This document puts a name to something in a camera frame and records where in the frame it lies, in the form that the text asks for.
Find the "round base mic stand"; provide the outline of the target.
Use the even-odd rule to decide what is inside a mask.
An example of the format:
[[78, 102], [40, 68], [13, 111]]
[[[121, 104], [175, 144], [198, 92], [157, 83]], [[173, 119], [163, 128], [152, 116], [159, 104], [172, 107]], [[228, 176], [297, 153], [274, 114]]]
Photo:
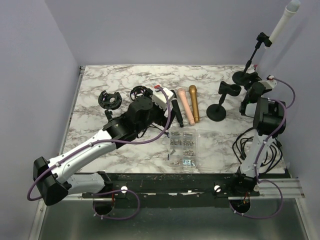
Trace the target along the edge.
[[249, 60], [247, 61], [247, 63], [245, 64], [244, 70], [243, 71], [237, 71], [232, 75], [233, 82], [238, 86], [241, 86], [240, 85], [241, 77], [245, 73], [247, 73], [247, 70], [252, 65], [252, 60], [253, 60], [255, 54], [257, 53], [258, 49], [261, 47], [262, 44], [264, 44], [264, 46], [268, 44], [269, 37], [264, 32], [261, 32], [257, 36], [256, 40], [257, 40], [257, 43], [256, 43], [256, 45], [254, 47], [254, 51], [253, 51], [252, 55], [250, 56]]
[[214, 122], [224, 120], [227, 115], [226, 109], [223, 107], [226, 96], [230, 95], [232, 97], [237, 97], [241, 90], [242, 88], [237, 84], [228, 84], [225, 81], [222, 81], [218, 89], [218, 94], [220, 95], [219, 102], [218, 104], [211, 104], [206, 109], [207, 117]]

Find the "black microphone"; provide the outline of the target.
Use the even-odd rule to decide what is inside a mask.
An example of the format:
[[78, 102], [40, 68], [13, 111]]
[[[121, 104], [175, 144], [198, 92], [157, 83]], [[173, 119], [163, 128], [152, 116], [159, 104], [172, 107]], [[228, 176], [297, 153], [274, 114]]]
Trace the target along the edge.
[[175, 110], [175, 113], [176, 113], [177, 122], [179, 123], [179, 126], [181, 128], [183, 128], [184, 127], [183, 117], [182, 117], [181, 110], [180, 110], [180, 107], [178, 104], [177, 94], [173, 89], [171, 89], [170, 91], [173, 93], [173, 99], [172, 99], [171, 103], [172, 103], [173, 109]]

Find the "black tripod mic stand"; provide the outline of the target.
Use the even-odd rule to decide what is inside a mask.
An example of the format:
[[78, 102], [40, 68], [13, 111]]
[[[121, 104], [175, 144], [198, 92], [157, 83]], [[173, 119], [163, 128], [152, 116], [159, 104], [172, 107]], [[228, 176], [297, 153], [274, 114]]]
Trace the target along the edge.
[[[129, 104], [124, 118], [129, 129], [135, 134], [136, 139], [142, 138], [148, 128], [153, 124], [151, 123], [151, 113], [153, 106], [156, 105], [152, 101], [153, 93], [154, 91], [150, 88], [142, 85], [138, 85], [130, 91], [129, 95], [132, 103]], [[169, 128], [171, 106], [167, 96], [164, 96], [167, 100], [167, 109], [164, 114], [167, 117], [167, 123], [166, 126], [163, 127], [165, 131]]]

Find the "pink microphone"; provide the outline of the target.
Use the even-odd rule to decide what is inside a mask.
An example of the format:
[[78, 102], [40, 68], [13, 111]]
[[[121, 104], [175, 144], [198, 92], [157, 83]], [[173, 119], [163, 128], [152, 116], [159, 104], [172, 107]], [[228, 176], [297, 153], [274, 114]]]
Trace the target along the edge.
[[190, 108], [188, 100], [187, 100], [186, 91], [183, 88], [179, 88], [177, 90], [177, 93], [178, 93], [180, 101], [182, 102], [182, 105], [184, 107], [189, 124], [191, 126], [195, 125], [195, 119], [193, 117], [191, 108]]

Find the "gold microphone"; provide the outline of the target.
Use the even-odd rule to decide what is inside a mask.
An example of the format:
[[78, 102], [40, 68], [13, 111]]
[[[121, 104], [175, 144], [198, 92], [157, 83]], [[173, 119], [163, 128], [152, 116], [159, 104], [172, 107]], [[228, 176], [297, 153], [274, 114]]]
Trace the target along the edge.
[[194, 121], [195, 123], [199, 123], [200, 122], [199, 105], [198, 105], [198, 99], [197, 99], [197, 88], [195, 85], [189, 86], [189, 94], [191, 98]]

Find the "white microphone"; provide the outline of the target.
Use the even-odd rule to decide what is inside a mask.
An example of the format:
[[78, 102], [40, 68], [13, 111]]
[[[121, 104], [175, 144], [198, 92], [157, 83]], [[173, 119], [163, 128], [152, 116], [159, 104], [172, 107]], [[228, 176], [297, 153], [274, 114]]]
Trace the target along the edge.
[[265, 45], [265, 49], [269, 49], [272, 44], [275, 43], [276, 39], [285, 28], [289, 20], [298, 12], [301, 2], [299, 0], [291, 0], [285, 7], [284, 12], [271, 35], [268, 38], [268, 43]]

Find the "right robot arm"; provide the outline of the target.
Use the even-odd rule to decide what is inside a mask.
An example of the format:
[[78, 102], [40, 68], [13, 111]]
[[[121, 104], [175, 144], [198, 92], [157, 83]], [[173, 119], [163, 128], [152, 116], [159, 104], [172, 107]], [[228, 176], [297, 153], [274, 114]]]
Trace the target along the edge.
[[286, 104], [271, 101], [263, 95], [277, 85], [273, 76], [254, 82], [247, 90], [240, 105], [240, 113], [253, 118], [254, 136], [249, 152], [236, 172], [237, 179], [230, 183], [230, 191], [241, 196], [253, 190], [257, 184], [259, 170], [274, 139], [286, 128]]

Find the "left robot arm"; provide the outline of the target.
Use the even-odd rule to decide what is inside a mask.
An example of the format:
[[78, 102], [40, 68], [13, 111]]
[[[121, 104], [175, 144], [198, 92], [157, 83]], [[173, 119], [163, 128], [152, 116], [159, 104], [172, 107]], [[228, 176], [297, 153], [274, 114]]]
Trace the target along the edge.
[[136, 139], [140, 132], [151, 124], [167, 130], [176, 115], [170, 102], [160, 107], [150, 97], [140, 96], [129, 104], [127, 111], [118, 117], [111, 117], [94, 136], [67, 153], [51, 159], [38, 157], [33, 162], [32, 178], [40, 199], [47, 206], [62, 201], [76, 193], [97, 194], [104, 198], [110, 194], [111, 185], [102, 172], [78, 173], [97, 158], [121, 148], [126, 144], [139, 145]]

